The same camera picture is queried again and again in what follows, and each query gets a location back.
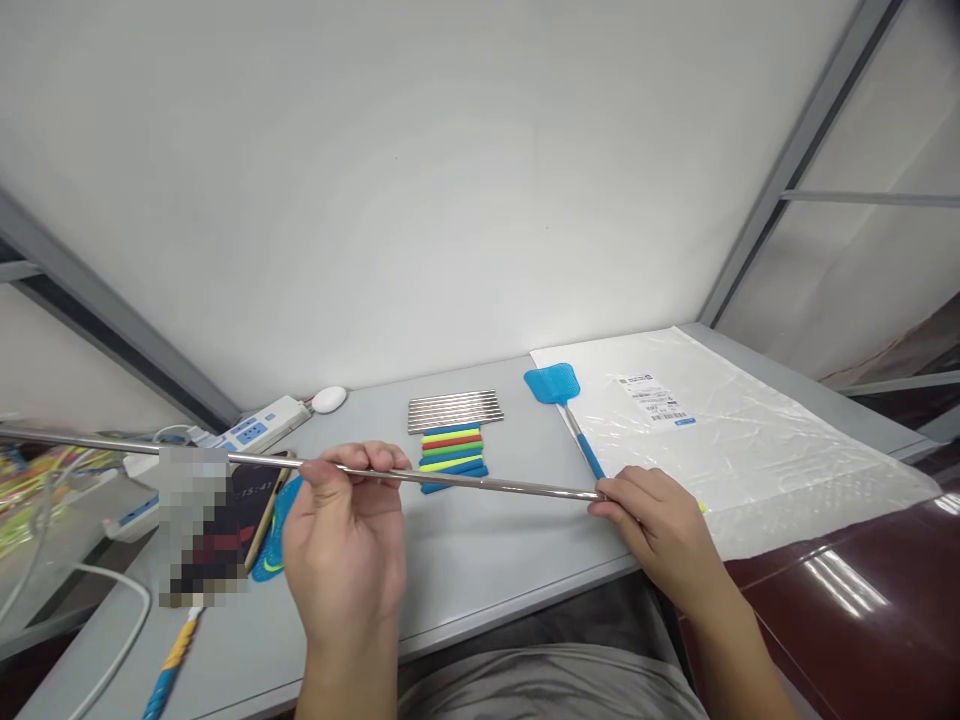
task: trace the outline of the red strip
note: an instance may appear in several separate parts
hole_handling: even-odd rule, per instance
[[[452,438],[450,440],[437,440],[432,443],[423,443],[421,450],[433,450],[438,447],[451,447],[453,445],[466,445],[468,442],[480,442],[483,438],[480,435],[469,435],[463,438]]]

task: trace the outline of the stack of metal bars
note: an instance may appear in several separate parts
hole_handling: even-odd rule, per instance
[[[496,390],[416,398],[407,406],[407,432],[411,435],[438,427],[497,420],[503,420],[503,411]]]

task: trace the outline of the colorful foam strips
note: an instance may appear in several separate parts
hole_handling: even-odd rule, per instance
[[[441,435],[431,435],[429,438],[424,436],[423,443],[426,444],[427,442],[437,442],[439,440],[455,440],[457,438],[464,438],[464,437],[479,438],[480,429],[477,428],[476,430],[455,430],[453,432],[445,432]]]
[[[446,435],[447,433],[452,432],[461,432],[463,430],[476,430],[480,431],[480,423],[470,423],[469,425],[448,425],[445,428],[433,428],[432,430],[424,430],[423,437],[436,437],[437,435]]]
[[[476,450],[480,452],[483,448],[483,442],[478,440],[475,443],[461,443],[459,445],[448,445],[442,448],[427,448],[426,445],[423,446],[423,456],[427,457],[436,457],[437,455],[444,455],[449,452],[456,450]]]
[[[438,448],[450,447],[451,445],[463,445],[464,443],[467,443],[467,442],[481,442],[482,440],[483,438],[479,435],[477,435],[476,437],[474,437],[473,435],[470,435],[465,438],[450,438],[449,440],[438,440],[437,442],[433,442],[433,443],[424,443],[423,449],[436,450]]]
[[[421,472],[443,472],[450,475],[485,477],[487,467],[483,464],[483,438],[480,423],[451,425],[433,428],[423,434],[423,459]],[[424,495],[450,487],[443,483],[424,483],[420,492]]]

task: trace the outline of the white cable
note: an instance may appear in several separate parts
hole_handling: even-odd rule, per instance
[[[13,592],[10,593],[10,596],[7,598],[7,602],[4,604],[3,609],[0,610],[0,623],[3,622],[4,618],[10,612],[10,608],[13,607],[16,603],[17,598],[20,597],[20,593],[23,592],[23,588],[26,587],[27,582],[30,580],[30,576],[33,574],[34,568],[37,564],[37,558],[40,557],[40,551],[43,549],[43,543],[47,538],[47,528],[50,526],[50,500],[53,496],[54,487],[61,485],[66,482],[71,473],[89,457],[92,453],[99,452],[98,450],[86,450],[81,453],[76,460],[70,463],[66,470],[59,473],[56,477],[48,477],[43,484],[43,499],[40,501],[40,506],[34,510],[33,515],[30,516],[28,525],[30,527],[30,532],[36,541],[36,545],[33,549],[33,554],[30,556],[30,560],[27,563],[24,573],[20,576],[20,580],[17,581],[16,587],[14,587]],[[43,524],[40,527],[37,527],[37,516],[42,514]],[[113,662],[110,663],[110,667],[107,668],[107,671],[101,676],[100,680],[97,681],[97,684],[94,685],[93,690],[91,690],[87,696],[83,699],[83,702],[77,706],[77,709],[73,711],[68,720],[79,720],[81,717],[86,714],[87,710],[90,709],[90,706],[96,701],[100,696],[100,693],[103,692],[103,689],[107,686],[113,676],[117,672],[117,668],[120,667],[120,664],[126,659],[127,655],[130,652],[130,648],[133,647],[133,643],[136,642],[137,636],[140,634],[140,630],[143,629],[144,623],[147,621],[147,615],[150,613],[150,592],[140,583],[131,580],[126,575],[121,575],[118,572],[113,570],[107,570],[105,568],[95,567],[93,565],[85,565],[84,563],[72,562],[70,567],[77,570],[82,570],[84,572],[94,573],[95,575],[103,575],[104,577],[112,578],[117,582],[123,583],[127,587],[132,588],[140,598],[143,600],[143,607],[140,610],[140,616],[137,618],[137,622],[133,627],[133,631],[127,637],[126,641],[123,643],[123,647],[120,648],[120,652],[117,653],[117,657],[114,658]]]
[[[193,425],[188,425],[187,423],[177,423],[176,425],[167,425],[165,428],[160,428],[153,434],[153,440],[150,442],[159,442],[160,436],[163,435],[167,430],[173,430],[175,427],[185,427],[188,431]]]
[[[7,601],[3,604],[3,608],[0,609],[0,625],[3,625],[3,621],[6,620],[7,615],[10,614],[10,610],[13,609],[13,606],[20,598],[20,594],[27,586],[27,583],[30,581],[30,576],[33,575],[33,571],[36,569],[37,560],[40,558],[40,552],[43,550],[43,544],[47,539],[47,528],[50,527],[50,500],[53,497],[54,486],[66,481],[80,463],[84,462],[95,452],[99,452],[99,450],[86,450],[80,453],[66,470],[63,470],[59,474],[51,473],[50,477],[44,481],[43,498],[40,500],[40,504],[37,506],[37,509],[33,511],[28,521],[30,533],[33,535],[34,540],[36,540],[36,544],[33,546],[33,554],[30,555],[30,559],[27,561],[27,565],[23,569],[20,579],[17,580],[13,591],[7,596]],[[43,518],[43,526],[39,528],[37,527],[38,515],[41,515]]]
[[[143,607],[140,609],[140,616],[137,618],[137,622],[133,626],[133,631],[127,636],[126,641],[123,643],[123,647],[120,648],[120,652],[117,653],[117,657],[115,657],[113,662],[110,663],[110,667],[107,668],[107,671],[103,674],[97,684],[93,686],[93,690],[87,694],[87,696],[83,699],[83,702],[77,706],[77,709],[74,710],[67,719],[80,720],[80,718],[86,714],[87,710],[90,709],[90,706],[96,702],[98,697],[100,697],[100,693],[103,692],[103,689],[107,686],[107,683],[113,680],[113,676],[116,674],[120,664],[127,659],[130,648],[132,648],[133,643],[136,642],[137,636],[140,635],[140,630],[143,629],[143,625],[147,621],[147,615],[150,613],[150,592],[140,583],[131,580],[126,575],[121,575],[118,572],[114,572],[113,570],[106,570],[105,568],[99,568],[93,565],[84,565],[83,563],[70,563],[70,567],[76,568],[77,570],[83,570],[84,572],[94,573],[95,575],[103,575],[104,577],[113,578],[117,582],[123,583],[127,587],[136,591],[136,593],[143,600]]]

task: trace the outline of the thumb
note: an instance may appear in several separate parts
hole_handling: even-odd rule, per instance
[[[587,508],[594,517],[602,517],[614,525],[620,531],[620,537],[630,548],[630,552],[637,559],[641,566],[646,566],[654,559],[653,549],[647,541],[647,536],[640,527],[640,523],[630,516],[622,505],[615,502],[597,502],[591,503]]]
[[[313,508],[324,523],[345,525],[353,517],[353,483],[340,468],[326,460],[310,460],[300,466],[310,486]]]

